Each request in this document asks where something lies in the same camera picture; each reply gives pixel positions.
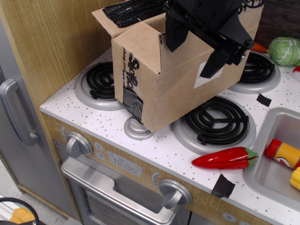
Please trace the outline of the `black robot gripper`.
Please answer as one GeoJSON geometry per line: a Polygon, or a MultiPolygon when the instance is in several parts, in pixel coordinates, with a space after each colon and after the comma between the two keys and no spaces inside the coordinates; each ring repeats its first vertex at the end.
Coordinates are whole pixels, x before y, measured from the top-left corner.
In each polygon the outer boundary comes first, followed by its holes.
{"type": "Polygon", "coordinates": [[[192,32],[215,51],[200,77],[211,78],[225,64],[239,65],[254,41],[239,20],[241,0],[169,0],[166,44],[174,52],[192,32]]]}

